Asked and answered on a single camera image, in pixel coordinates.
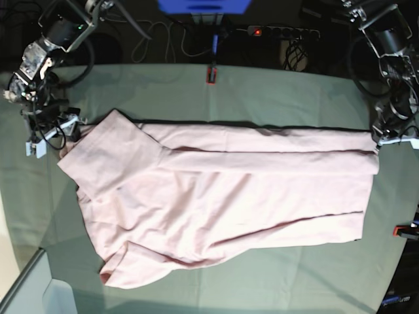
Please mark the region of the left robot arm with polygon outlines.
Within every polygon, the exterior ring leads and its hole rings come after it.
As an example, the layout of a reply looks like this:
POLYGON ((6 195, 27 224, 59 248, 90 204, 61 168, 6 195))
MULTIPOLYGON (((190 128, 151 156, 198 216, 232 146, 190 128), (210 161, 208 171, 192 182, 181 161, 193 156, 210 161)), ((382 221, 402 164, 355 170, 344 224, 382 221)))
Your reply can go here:
POLYGON ((418 43, 395 1, 344 1, 346 13, 360 34, 350 41, 346 67, 363 97, 375 104, 371 136, 377 147, 414 142, 408 135, 418 115, 418 43), (366 88, 354 67, 354 49, 366 44, 378 62, 378 72, 387 90, 379 94, 366 88))

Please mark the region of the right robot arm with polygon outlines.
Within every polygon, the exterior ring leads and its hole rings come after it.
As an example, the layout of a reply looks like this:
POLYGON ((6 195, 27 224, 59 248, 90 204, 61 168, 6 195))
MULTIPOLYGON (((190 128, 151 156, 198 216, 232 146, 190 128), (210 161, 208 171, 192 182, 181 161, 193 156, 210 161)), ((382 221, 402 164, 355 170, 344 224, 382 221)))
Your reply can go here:
POLYGON ((91 72, 95 55, 89 36, 115 5, 117 1, 53 1, 39 18, 41 36, 27 45, 18 70, 3 92, 7 101, 22 108, 29 155, 47 147, 62 150, 68 141, 77 138, 80 110, 56 92, 74 87, 91 72), (85 70, 62 81, 54 70, 80 46, 88 54, 85 70))

